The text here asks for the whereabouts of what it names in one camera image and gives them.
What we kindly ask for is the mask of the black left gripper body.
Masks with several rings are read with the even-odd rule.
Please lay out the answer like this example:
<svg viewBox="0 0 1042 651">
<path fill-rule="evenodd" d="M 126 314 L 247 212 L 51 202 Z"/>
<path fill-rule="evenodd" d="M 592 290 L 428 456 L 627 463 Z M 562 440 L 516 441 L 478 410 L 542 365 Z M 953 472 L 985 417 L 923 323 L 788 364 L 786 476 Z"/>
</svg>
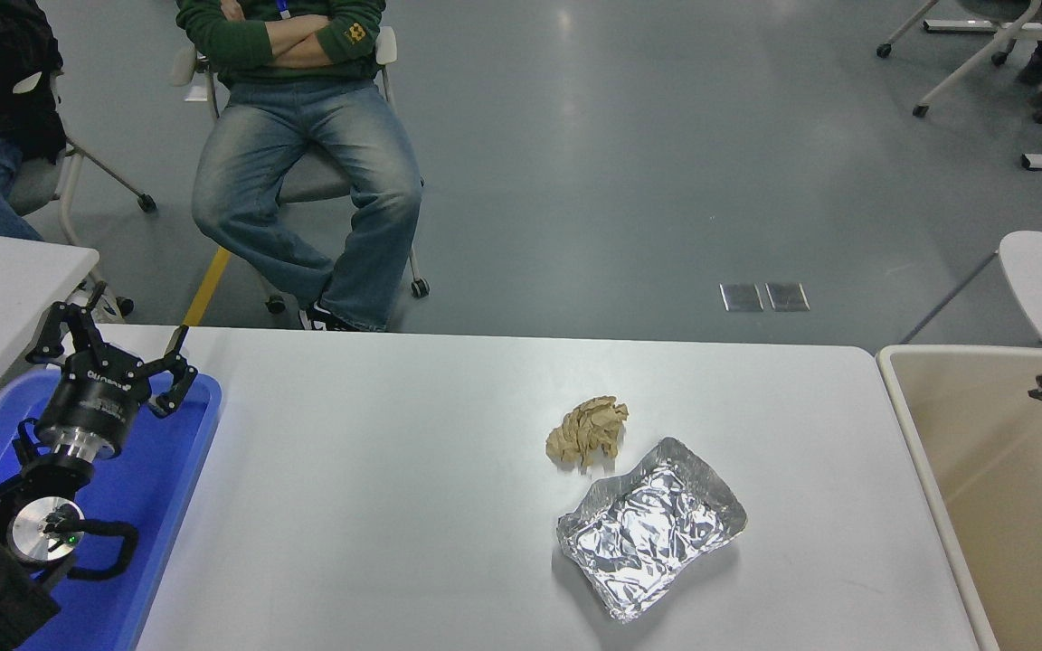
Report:
<svg viewBox="0 0 1042 651">
<path fill-rule="evenodd" d="M 132 375 L 142 360 L 115 346 L 99 357 L 74 352 L 63 364 L 61 380 L 36 424 L 38 439 L 52 444 L 64 431 L 86 431 L 124 444 L 140 405 L 150 396 L 149 380 Z"/>
</svg>

